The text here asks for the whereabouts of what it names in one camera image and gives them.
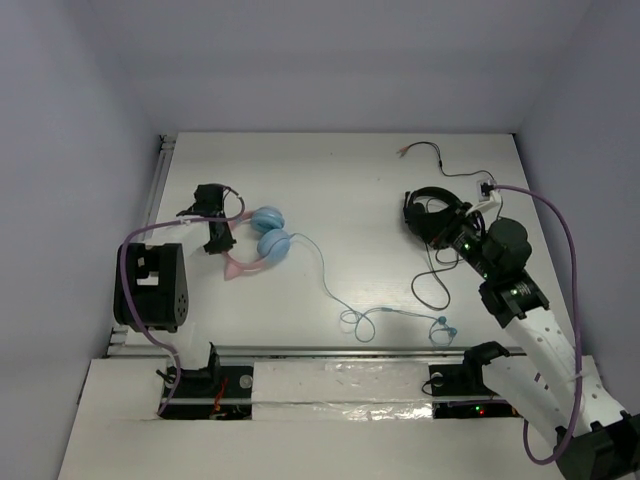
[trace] pink headphones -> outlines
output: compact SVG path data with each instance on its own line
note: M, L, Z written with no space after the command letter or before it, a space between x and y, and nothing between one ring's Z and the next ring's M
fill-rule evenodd
M262 270L270 265L282 261L291 248L291 235L283 230L284 217L275 207L261 207L258 210L245 212L235 222L229 222L229 228L233 230L239 224L249 220L251 227L262 234L258 242L258 255L260 258L254 262L243 263L225 252L222 255L227 261L224 270L224 279L233 280L244 272Z

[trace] white wall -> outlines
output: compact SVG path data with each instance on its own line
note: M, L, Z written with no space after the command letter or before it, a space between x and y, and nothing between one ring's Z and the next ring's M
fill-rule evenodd
M0 2L3 480L57 477L157 157L95 20L86 0Z
M566 213L577 243L587 351L640 412L640 2L596 0L518 135L533 188ZM565 298L566 241L539 209Z
M589 0L92 0L160 132L515 132Z

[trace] blue cable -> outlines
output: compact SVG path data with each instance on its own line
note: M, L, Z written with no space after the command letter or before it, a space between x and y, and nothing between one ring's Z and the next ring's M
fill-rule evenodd
M404 315L407 317L429 318L433 320L433 324L429 329L429 340L431 341L433 346L448 347L451 345L451 343L453 342L453 337L456 336L458 331L455 328L452 328L446 325L447 319L445 317L434 317L432 315L424 315L421 313L407 312L406 310L396 310L395 308L391 308L391 307L373 307L373 308L370 308L369 310L365 310L364 312L360 312L355 308L353 308L351 305L349 305L347 302L340 300L331 292L331 290L329 290L329 286L327 285L327 268L324 261L324 255L322 254L322 250L320 249L318 244L302 233L294 233L289 238L293 238L295 236L304 238L311 245L313 245L315 249L318 251L318 254L320 255L320 262L322 264L322 286L324 287L325 291L327 292L327 295L329 295L330 298L332 298L333 300L335 300L336 302L338 302L339 304L341 304L346 308L346 310L343 310L342 313L340 313L340 321L348 325L354 326L353 334L356 337L356 340L358 340L360 343L369 343L376 337L376 326L373 323L373 320L369 318L370 314L374 312L393 312L393 313L397 313L399 315ZM373 330L371 337L368 339L364 339L360 337L358 333L358 328L360 327L360 324L363 320L368 322L369 325L371 325L371 329ZM438 325L441 328L434 330L434 327ZM449 336L449 342L448 343L436 342L433 339L433 334L437 332L447 332L447 335Z

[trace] blue ear cushion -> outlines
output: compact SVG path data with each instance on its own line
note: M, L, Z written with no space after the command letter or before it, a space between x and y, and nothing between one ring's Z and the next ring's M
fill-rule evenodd
M265 233L258 242L258 254L270 264L278 263L284 259L289 248L291 248L289 234L281 229Z
M275 207L262 207L251 216L251 227L260 233L284 228L284 217Z

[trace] wall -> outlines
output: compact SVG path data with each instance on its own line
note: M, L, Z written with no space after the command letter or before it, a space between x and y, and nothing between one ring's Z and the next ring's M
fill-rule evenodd
M53 479L157 137L86 0L0 2L0 477Z
M561 67L517 135L531 186L557 202L576 238L585 345L612 393L640 412L640 2L594 1ZM569 295L557 221L540 216Z
M160 132L515 132L589 4L92 2Z

